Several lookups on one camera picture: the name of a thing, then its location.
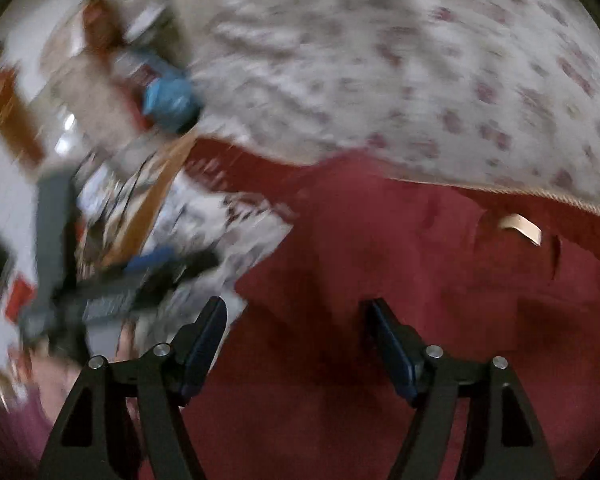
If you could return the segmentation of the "red and white plush blanket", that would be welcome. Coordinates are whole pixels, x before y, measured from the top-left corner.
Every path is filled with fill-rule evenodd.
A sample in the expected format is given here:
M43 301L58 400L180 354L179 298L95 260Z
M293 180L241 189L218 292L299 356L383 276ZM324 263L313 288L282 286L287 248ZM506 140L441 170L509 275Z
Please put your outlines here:
M94 272L102 263L120 231L120 223L129 221L140 206L158 176L163 149L147 156L127 177L116 176L114 166L106 162L82 183L78 204L87 224L94 226L98 219L104 222L102 248L94 258L81 257L86 272ZM200 166L204 174L198 180L189 177L187 162L178 173L138 256L159 248L184 255L212 247L220 264L178 285L156 312L140 316L135 341L142 348L171 341L179 328L198 318L212 296L225 301L227 322L235 323L247 305L235 290L237 281L271 255L291 230L280 210L262 195L224 190L219 159L207 156Z

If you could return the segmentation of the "dark red sweatshirt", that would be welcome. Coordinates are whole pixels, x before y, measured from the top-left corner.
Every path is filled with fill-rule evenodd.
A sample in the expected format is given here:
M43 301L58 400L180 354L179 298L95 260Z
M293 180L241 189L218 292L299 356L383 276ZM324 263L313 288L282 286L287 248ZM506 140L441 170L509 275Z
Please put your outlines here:
M361 337L382 298L460 359L505 356L559 478L600 449L600 220L531 196L385 178L361 153L268 168L292 228L183 418L210 479L383 479L413 413Z

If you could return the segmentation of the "blue plastic bag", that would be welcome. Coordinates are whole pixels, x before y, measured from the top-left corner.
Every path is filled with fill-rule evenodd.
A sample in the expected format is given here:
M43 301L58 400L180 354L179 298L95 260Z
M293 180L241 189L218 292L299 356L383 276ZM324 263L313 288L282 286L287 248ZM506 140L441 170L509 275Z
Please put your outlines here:
M201 100L193 85L183 78L158 78L143 95L143 116L170 133L186 133L198 122Z

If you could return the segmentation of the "floral white duvet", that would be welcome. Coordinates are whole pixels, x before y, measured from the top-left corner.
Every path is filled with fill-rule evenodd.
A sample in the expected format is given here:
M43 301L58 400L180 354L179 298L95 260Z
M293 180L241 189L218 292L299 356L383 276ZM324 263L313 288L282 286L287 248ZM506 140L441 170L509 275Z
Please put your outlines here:
M203 133L285 162L371 151L399 177L600 210L600 29L580 0L221 0Z

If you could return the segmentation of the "orange brown blanket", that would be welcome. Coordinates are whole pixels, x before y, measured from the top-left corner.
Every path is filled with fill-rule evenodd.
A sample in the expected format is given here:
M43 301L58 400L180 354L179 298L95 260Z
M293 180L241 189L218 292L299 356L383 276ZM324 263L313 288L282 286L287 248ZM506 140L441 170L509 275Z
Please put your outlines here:
M163 201L178 173L184 168L197 138L196 129L189 130L160 152L158 176L148 188L131 219L120 223L120 231L114 238L110 251L102 258L103 266L124 263L142 251L156 223Z

